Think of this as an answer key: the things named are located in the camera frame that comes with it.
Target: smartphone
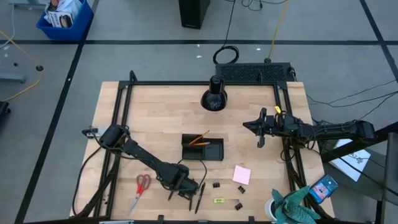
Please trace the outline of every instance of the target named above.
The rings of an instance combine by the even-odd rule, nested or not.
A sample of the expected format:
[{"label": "smartphone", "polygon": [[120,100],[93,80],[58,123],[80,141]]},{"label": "smartphone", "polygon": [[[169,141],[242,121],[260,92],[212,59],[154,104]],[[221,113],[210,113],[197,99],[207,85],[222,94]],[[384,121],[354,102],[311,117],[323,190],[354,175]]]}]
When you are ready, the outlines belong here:
[{"label": "smartphone", "polygon": [[310,194],[320,204],[324,199],[330,197],[337,188],[337,182],[326,174],[311,187]]}]

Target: teal fabric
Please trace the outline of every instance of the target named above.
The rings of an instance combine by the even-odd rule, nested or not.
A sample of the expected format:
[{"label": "teal fabric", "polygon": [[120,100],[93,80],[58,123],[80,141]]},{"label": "teal fabric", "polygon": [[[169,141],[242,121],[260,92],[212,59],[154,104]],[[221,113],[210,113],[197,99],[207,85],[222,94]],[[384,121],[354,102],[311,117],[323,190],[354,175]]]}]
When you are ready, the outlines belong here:
[{"label": "teal fabric", "polygon": [[275,217],[277,224],[316,224],[314,220],[321,217],[313,210],[300,205],[301,201],[310,191],[306,186],[302,189],[283,197],[277,190],[272,189],[272,198],[275,201]]}]

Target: wooden table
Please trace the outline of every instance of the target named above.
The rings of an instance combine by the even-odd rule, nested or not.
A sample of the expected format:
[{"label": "wooden table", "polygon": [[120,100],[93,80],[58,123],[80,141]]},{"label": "wooden table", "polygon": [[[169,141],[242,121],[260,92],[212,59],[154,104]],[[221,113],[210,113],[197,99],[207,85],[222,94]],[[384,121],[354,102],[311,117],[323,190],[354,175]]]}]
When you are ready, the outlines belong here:
[{"label": "wooden table", "polygon": [[[116,100],[118,82],[104,82],[99,94],[93,126],[108,127]],[[312,123],[303,83],[288,83],[290,102],[294,116],[306,123]],[[205,179],[206,189],[197,214],[188,211],[188,200],[177,194],[167,201],[169,191],[154,180],[155,172],[139,161],[122,159],[119,168],[112,219],[156,220],[164,215],[165,220],[248,220],[254,216],[256,221],[269,220],[264,213],[265,202],[272,198],[271,190],[282,194],[289,192],[286,165],[280,158],[281,138],[266,136],[266,145],[257,148],[257,137],[243,127],[245,121],[258,118],[262,107],[268,114],[275,114],[274,92],[271,86],[226,86],[227,107],[219,112],[210,112],[200,105],[200,98],[207,86],[133,86],[127,125],[131,137],[141,147],[165,162],[181,159],[181,134],[201,134],[210,130],[209,138],[224,139],[224,161],[205,161],[208,168]],[[119,120],[123,111],[121,103]],[[98,148],[94,140],[89,140],[84,160]],[[312,185],[324,175],[320,156],[302,149],[302,162],[307,184]],[[80,188],[76,198],[76,209],[80,211],[98,188],[105,150],[100,151],[89,163],[81,176]],[[190,178],[197,182],[204,174],[199,161],[183,161],[190,168]],[[249,185],[241,194],[241,184],[233,182],[234,167],[239,164],[251,169]],[[136,194],[136,176],[150,174],[152,185],[144,192],[130,216],[130,204]],[[220,188],[214,189],[212,183],[218,181]],[[223,197],[224,204],[214,204],[213,199]],[[238,199],[243,208],[234,209]],[[101,214],[105,213],[108,194],[104,194]],[[198,194],[193,199],[193,210]],[[334,216],[330,199],[322,203],[323,209]]]}]

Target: blue plastic bin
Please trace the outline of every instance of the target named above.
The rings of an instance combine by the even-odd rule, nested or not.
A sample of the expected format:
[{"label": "blue plastic bin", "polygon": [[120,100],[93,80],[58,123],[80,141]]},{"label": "blue plastic bin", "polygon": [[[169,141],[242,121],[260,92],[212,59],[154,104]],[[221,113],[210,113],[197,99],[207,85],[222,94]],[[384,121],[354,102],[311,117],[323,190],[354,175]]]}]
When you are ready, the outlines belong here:
[{"label": "blue plastic bin", "polygon": [[71,27],[52,27],[52,25],[44,19],[44,12],[42,17],[40,17],[39,21],[36,23],[36,27],[41,29],[47,35],[47,37],[52,40],[80,40],[94,14],[87,3],[87,0],[79,1],[82,3],[82,5],[79,13],[73,20]]}]

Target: scissors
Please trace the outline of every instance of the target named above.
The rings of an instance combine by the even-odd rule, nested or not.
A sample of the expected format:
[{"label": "scissors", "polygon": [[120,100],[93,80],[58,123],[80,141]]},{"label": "scissors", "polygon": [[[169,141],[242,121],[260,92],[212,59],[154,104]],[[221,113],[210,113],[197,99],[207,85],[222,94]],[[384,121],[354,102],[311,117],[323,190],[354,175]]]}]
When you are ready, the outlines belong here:
[{"label": "scissors", "polygon": [[150,185],[150,175],[149,174],[137,176],[137,186],[138,186],[137,194],[136,194],[134,201],[132,202],[132,204],[130,206],[129,215],[131,214],[132,209],[137,205],[138,199],[141,197],[142,193],[144,193],[144,191],[149,188],[149,185]]}]

